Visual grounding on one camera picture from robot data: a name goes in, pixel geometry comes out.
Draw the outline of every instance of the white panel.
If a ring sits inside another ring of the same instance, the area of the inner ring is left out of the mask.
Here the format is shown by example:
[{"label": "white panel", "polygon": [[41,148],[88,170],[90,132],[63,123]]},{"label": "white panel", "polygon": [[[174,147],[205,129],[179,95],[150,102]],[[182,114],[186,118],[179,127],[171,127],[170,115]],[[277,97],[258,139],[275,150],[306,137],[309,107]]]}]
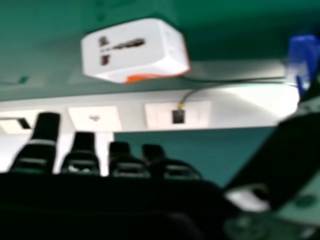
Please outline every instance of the white panel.
[{"label": "white panel", "polygon": [[[44,110],[22,110],[22,111],[3,111],[0,112],[0,118],[25,118],[31,128],[36,123],[37,116]],[[0,126],[7,134],[30,134],[31,129],[24,129],[17,120],[1,120]]]},{"label": "white panel", "polygon": [[122,130],[116,106],[71,107],[69,114],[78,131],[117,132]]},{"label": "white panel", "polygon": [[145,105],[145,115],[148,129],[199,129],[209,126],[210,101],[187,102],[185,105],[184,122],[173,123],[173,110],[177,110],[176,102],[151,103]]}]

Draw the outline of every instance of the green surface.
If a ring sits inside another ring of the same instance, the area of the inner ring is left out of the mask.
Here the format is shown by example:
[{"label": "green surface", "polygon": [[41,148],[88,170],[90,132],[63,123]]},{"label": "green surface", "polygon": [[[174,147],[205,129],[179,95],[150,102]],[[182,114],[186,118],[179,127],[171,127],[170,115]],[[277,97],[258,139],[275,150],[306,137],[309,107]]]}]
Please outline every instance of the green surface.
[{"label": "green surface", "polygon": [[130,143],[133,154],[141,157],[143,144],[160,144],[169,158],[186,161],[206,180],[219,186],[248,162],[272,132],[271,127],[217,130],[116,133],[115,141]]},{"label": "green surface", "polygon": [[192,61],[283,59],[289,36],[317,32],[319,10],[319,0],[1,0],[0,101],[197,86],[83,76],[81,38],[111,25],[162,18],[184,33]]}]

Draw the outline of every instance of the wire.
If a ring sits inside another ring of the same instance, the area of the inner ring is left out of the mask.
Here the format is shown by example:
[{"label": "wire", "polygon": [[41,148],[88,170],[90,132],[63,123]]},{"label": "wire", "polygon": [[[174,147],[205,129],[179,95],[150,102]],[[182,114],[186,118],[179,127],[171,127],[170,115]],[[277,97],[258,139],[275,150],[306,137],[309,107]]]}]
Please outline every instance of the wire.
[{"label": "wire", "polygon": [[296,84],[290,84],[290,83],[286,83],[286,82],[281,82],[281,81],[275,81],[275,80],[283,80],[283,78],[251,78],[251,79],[235,79],[235,80],[200,80],[200,79],[192,79],[192,78],[188,78],[185,76],[181,77],[184,80],[190,81],[190,82],[196,82],[196,83],[208,83],[209,85],[197,88],[197,89],[193,89],[191,91],[189,91],[187,94],[185,94],[181,101],[178,103],[178,110],[182,110],[185,107],[185,103],[187,101],[187,99],[197,93],[200,92],[202,90],[205,89],[211,89],[211,88],[216,88],[216,87],[220,87],[220,86],[225,86],[225,85],[231,85],[231,84],[281,84],[281,85],[287,85],[287,86],[291,86],[291,87],[295,87],[297,88]]}]

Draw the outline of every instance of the blue object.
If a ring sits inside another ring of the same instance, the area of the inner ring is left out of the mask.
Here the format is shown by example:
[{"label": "blue object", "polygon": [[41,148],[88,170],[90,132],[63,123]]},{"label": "blue object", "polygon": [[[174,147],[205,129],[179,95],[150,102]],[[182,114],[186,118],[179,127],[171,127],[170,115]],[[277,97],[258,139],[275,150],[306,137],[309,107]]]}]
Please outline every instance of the blue object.
[{"label": "blue object", "polygon": [[314,35],[294,36],[289,43],[286,77],[297,83],[300,97],[317,74],[320,41]]}]

